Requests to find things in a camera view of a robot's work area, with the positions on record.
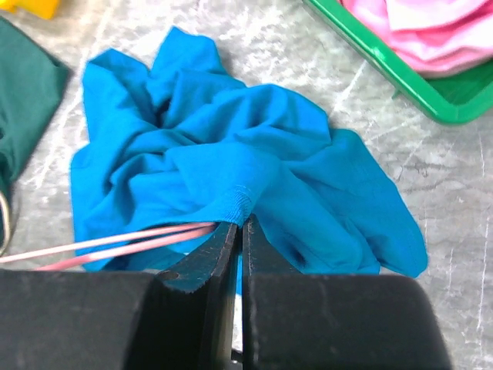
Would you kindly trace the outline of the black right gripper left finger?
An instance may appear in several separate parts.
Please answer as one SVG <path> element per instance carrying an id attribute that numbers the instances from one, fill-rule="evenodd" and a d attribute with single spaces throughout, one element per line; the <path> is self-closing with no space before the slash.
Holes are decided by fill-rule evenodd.
<path id="1" fill-rule="evenodd" d="M 1 272 L 3 369 L 225 369 L 237 227 L 160 272 Z"/>

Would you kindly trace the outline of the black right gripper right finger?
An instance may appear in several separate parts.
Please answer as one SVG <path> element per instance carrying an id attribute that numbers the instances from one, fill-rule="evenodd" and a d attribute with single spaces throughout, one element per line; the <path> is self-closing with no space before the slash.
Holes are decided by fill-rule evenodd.
<path id="1" fill-rule="evenodd" d="M 301 274 L 243 225 L 245 369 L 450 369 L 428 296 L 399 275 Z"/>

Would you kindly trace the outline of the pink wire hanger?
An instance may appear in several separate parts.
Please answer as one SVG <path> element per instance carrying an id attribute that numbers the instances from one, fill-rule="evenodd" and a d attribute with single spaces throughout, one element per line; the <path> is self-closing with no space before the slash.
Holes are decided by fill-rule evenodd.
<path id="1" fill-rule="evenodd" d="M 159 247 L 167 247 L 185 241 L 195 240 L 215 231 L 217 224 L 214 222 L 178 224 L 166 227 L 157 227 L 149 230 L 137 231 L 127 234 L 119 234 L 110 237 L 102 237 L 73 244 L 49 247 L 21 254 L 9 255 L 1 258 L 2 264 L 17 261 L 31 260 L 38 257 L 61 254 L 79 249 L 97 248 L 77 257 L 65 259 L 54 264 L 42 266 L 41 271 L 63 271 L 71 267 L 88 264 L 108 258 L 126 256 L 128 254 L 149 251 Z"/>

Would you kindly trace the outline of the teal blue t shirt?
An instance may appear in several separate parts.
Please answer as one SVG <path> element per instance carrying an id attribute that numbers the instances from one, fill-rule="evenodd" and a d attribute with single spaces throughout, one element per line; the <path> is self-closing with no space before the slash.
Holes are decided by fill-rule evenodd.
<path id="1" fill-rule="evenodd" d="M 419 226 L 361 138 L 296 92 L 234 79 L 213 40 L 174 28 L 152 67 L 107 50 L 82 86 L 89 141 L 69 173 L 77 241 L 255 216 L 306 274 L 426 269 Z"/>

